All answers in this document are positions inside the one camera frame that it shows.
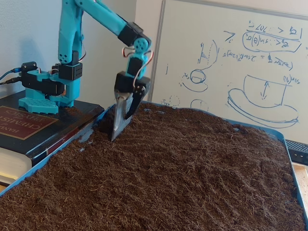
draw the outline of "metal blade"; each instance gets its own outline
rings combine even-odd
[[[121,132],[131,122],[132,117],[125,119],[126,113],[129,111],[133,101],[131,93],[118,93],[115,91],[116,105],[114,127],[112,131],[111,141],[114,141]]]

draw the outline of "whiteboard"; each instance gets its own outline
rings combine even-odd
[[[308,21],[165,0],[150,101],[203,109],[308,143]]]

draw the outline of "book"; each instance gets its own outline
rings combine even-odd
[[[0,99],[0,184],[9,185],[98,118],[98,104],[75,101],[59,113],[29,113],[18,106],[25,91]]]

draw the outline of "book cover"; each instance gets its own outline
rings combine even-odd
[[[0,147],[26,155],[32,166],[104,112],[97,104],[75,101],[59,113],[28,113],[18,106],[25,91],[0,99]]]

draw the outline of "blue cable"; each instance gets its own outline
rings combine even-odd
[[[20,71],[21,71],[21,68],[14,68],[14,69],[12,69],[12,70],[6,72],[3,76],[1,76],[1,77],[0,77],[0,81],[1,81],[4,77],[6,77],[8,74],[10,74],[10,73],[18,73],[18,72],[20,72]]]
[[[6,77],[8,74],[12,73],[12,70],[6,72],[3,76],[0,77],[0,80],[2,80],[4,77]]]

